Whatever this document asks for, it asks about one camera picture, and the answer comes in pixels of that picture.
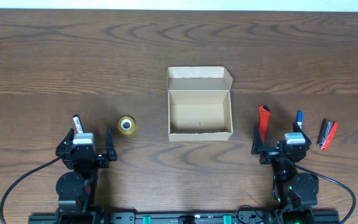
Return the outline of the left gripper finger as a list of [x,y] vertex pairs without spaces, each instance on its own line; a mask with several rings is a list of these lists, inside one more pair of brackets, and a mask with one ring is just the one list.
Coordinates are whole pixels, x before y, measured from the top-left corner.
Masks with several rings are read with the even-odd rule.
[[67,135],[63,138],[63,140],[57,146],[56,152],[65,152],[66,147],[72,143],[73,138],[74,138],[74,129],[71,128],[69,130],[69,132],[67,133]]
[[106,130],[106,141],[105,141],[105,150],[109,156],[115,156],[116,150],[111,137],[111,128],[107,127]]

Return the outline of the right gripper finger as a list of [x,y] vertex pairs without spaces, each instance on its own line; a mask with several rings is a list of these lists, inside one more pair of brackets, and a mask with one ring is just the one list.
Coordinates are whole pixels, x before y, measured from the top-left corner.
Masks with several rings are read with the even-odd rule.
[[252,144],[251,154],[260,154],[262,152],[262,148],[264,146],[262,136],[259,131],[259,126],[254,126],[254,140]]
[[309,137],[303,132],[303,130],[300,128],[299,124],[297,122],[293,123],[293,132],[294,133],[301,133],[305,139],[306,145],[311,145],[311,140]]

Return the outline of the blue marker pen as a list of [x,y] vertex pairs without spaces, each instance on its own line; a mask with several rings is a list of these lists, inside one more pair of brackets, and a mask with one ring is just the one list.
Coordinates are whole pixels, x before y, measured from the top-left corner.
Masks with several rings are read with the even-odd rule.
[[303,124],[303,112],[300,110],[298,110],[296,114],[296,123],[301,129]]

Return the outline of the black marker pen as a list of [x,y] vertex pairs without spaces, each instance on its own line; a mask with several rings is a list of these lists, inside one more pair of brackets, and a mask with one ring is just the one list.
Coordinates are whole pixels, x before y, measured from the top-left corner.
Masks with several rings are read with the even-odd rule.
[[73,122],[75,124],[77,133],[83,134],[84,133],[83,126],[82,126],[80,117],[77,114],[73,116]]

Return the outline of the yellow tape roll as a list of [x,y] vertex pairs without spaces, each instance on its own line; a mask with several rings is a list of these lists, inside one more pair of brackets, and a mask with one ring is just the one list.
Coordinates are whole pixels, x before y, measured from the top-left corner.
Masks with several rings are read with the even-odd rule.
[[130,135],[135,131],[135,121],[130,116],[123,116],[117,124],[118,130],[125,135]]

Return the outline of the red black stapler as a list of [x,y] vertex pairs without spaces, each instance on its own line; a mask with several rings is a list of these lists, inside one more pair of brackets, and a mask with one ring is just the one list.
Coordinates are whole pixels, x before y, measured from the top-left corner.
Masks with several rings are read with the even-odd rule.
[[336,133],[337,127],[338,127],[337,122],[328,119],[323,119],[316,143],[316,145],[321,150],[324,151],[328,149]]

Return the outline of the red utility knife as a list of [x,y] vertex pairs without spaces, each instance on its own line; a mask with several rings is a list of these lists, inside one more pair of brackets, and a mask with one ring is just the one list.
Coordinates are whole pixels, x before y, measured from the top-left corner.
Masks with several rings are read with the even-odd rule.
[[259,132],[262,142],[265,141],[270,119],[270,109],[266,105],[259,106]]

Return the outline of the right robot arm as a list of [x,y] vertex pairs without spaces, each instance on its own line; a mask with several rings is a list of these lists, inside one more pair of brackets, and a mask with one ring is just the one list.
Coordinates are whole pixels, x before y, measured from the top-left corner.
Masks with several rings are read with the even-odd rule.
[[284,223],[290,215],[306,219],[310,209],[317,205],[319,180],[317,176],[298,172],[296,163],[306,157],[311,141],[293,123],[293,132],[286,133],[285,139],[276,146],[265,146],[259,127],[254,126],[254,140],[251,149],[253,155],[259,155],[259,162],[272,166],[273,196],[279,202],[268,215],[269,222]]

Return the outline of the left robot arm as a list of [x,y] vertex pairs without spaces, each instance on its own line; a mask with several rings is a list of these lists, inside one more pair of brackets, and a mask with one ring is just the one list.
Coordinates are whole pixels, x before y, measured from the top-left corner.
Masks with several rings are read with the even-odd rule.
[[95,152],[92,133],[74,133],[70,129],[57,146],[55,154],[70,170],[57,181],[58,207],[67,215],[87,215],[97,211],[94,204],[98,183],[98,170],[107,169],[111,161],[117,160],[117,152],[111,137],[111,129],[106,131],[104,154]]

